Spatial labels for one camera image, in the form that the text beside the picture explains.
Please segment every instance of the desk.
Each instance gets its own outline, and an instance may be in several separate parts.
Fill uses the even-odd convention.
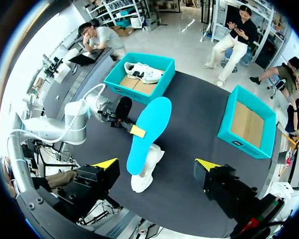
[[[118,95],[106,88],[103,95],[114,100]],[[176,72],[164,96],[172,102],[169,125],[155,142],[165,155],[153,172],[153,183],[143,193],[131,189],[126,161],[132,135],[120,128],[91,118],[82,145],[69,145],[80,165],[119,158],[121,175],[109,196],[140,217],[184,234],[220,238],[232,232],[230,220],[215,201],[209,201],[193,176],[194,160],[229,164],[250,187],[264,194],[270,172],[275,168],[281,134],[277,130],[272,161],[254,159],[217,138],[229,92],[206,81]],[[130,118],[136,120],[145,105],[133,101]]]
[[[114,64],[110,57],[112,53],[112,48],[106,48],[94,64],[78,66],[76,73],[72,75],[70,71],[61,84],[54,81],[43,101],[46,116],[63,120],[65,105],[73,101],[74,97],[83,96],[87,90],[102,81],[103,76]]]

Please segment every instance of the shoe insole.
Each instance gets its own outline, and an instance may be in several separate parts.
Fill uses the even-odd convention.
[[[127,161],[127,170],[138,175],[144,168],[151,144],[164,132],[171,115],[171,102],[166,97],[158,97],[146,106],[136,125],[145,130],[144,138],[133,135],[132,146]]]

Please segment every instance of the open box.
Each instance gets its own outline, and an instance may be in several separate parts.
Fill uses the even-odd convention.
[[[124,64],[126,62],[141,62],[142,64],[147,64],[155,69],[161,70],[163,75],[157,84],[143,84],[139,80],[128,79],[124,69]],[[144,53],[129,52],[109,73],[104,80],[104,83],[112,91],[147,105],[152,100],[164,94],[174,75],[174,59]]]
[[[276,114],[258,97],[237,86],[228,97],[217,136],[254,158],[271,158]]]

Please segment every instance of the hand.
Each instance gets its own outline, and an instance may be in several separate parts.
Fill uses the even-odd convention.
[[[88,44],[88,41],[90,40],[90,38],[91,38],[91,36],[88,33],[86,33],[83,37],[83,44],[84,45]]]
[[[238,30],[235,28],[235,32],[237,32],[237,34],[242,38],[246,38],[245,32],[243,30]]]
[[[234,29],[237,25],[232,23],[231,21],[227,23],[230,30]]]
[[[296,102],[295,102],[294,98],[291,98],[290,105],[292,105],[292,107],[294,108],[294,110],[297,109],[297,105],[296,105]]]

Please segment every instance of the floor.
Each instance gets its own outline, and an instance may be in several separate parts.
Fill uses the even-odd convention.
[[[215,70],[205,69],[203,67],[203,64],[209,59],[211,49],[215,45],[215,42],[211,42],[210,38],[206,38],[203,42],[200,41],[202,37],[200,9],[182,7],[182,13],[165,13],[161,15],[161,19],[167,26],[159,26],[152,32],[137,30],[129,37],[124,38],[128,51],[150,53],[174,58],[177,71],[214,84],[222,71],[222,67],[218,66]],[[223,89],[231,92],[236,85],[241,85],[272,107],[274,100],[270,99],[270,92],[267,90],[269,83],[263,82],[258,86],[249,80],[250,76],[258,76],[262,72],[263,69],[255,63],[252,63],[248,67],[238,64],[238,72],[230,75]],[[54,159],[49,156],[49,152],[42,153],[43,157],[49,159],[48,161],[50,163],[54,161]],[[47,174],[57,173],[57,170],[57,168],[48,168]],[[279,169],[276,168],[274,176],[275,181],[279,180],[278,173]],[[87,219],[91,219],[102,211],[103,208],[98,207]],[[195,239],[199,237],[163,229],[156,238]]]

